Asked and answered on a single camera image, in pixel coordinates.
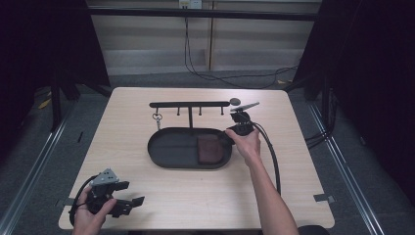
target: brown object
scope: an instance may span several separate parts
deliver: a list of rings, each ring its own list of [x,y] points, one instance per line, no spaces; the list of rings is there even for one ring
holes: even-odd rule
[[[206,134],[198,136],[199,163],[213,165],[223,158],[223,148],[216,135]]]

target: handheld controller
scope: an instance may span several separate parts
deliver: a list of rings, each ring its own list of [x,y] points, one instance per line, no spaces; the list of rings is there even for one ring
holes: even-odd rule
[[[114,191],[127,189],[128,185],[127,181],[119,182],[114,172],[107,168],[90,182],[92,189],[86,200],[88,210],[94,214],[97,213],[104,203],[113,197]],[[122,214],[129,215],[133,208],[140,207],[143,202],[144,197],[133,199],[131,202],[116,200],[116,204],[109,214],[113,217],[119,217]]]
[[[232,109],[231,112],[235,112],[231,114],[232,119],[237,123],[236,125],[230,126],[229,129],[232,129],[235,131],[236,134],[240,136],[246,136],[249,135],[251,132],[254,131],[254,126],[251,123],[251,118],[248,113],[244,112],[244,110],[247,110],[253,106],[259,105],[259,102],[249,104],[246,106],[240,106],[238,108]],[[225,131],[222,131],[219,134],[219,140],[223,144],[227,145],[234,145],[235,142],[232,138],[230,138]]]

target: black oval tray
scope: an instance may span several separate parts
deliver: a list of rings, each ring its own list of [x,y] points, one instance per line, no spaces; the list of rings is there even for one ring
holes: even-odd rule
[[[221,144],[223,158],[216,164],[201,164],[198,156],[198,136],[221,131],[211,128],[168,127],[154,133],[147,149],[153,163],[165,168],[217,169],[226,165],[232,155],[232,145]]]

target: wall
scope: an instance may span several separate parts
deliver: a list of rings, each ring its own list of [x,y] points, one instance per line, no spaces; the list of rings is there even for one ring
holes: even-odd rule
[[[178,1],[89,0],[90,6],[178,8]],[[203,1],[203,9],[316,13],[319,1]],[[109,75],[185,71],[182,18],[93,16]],[[197,71],[275,70],[299,63],[311,22],[189,19]]]

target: human hand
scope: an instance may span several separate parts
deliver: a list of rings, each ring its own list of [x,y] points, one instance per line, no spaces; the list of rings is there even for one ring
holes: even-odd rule
[[[232,129],[226,129],[225,133],[235,141],[235,145],[244,157],[247,166],[261,162],[259,131],[256,128],[246,136],[240,136]]]
[[[116,199],[109,199],[104,203],[100,211],[96,214],[91,213],[85,204],[88,193],[91,189],[91,187],[84,188],[79,196],[77,204],[81,206],[77,208],[75,213],[75,222],[72,235],[97,235],[105,222],[106,215],[116,204]]]

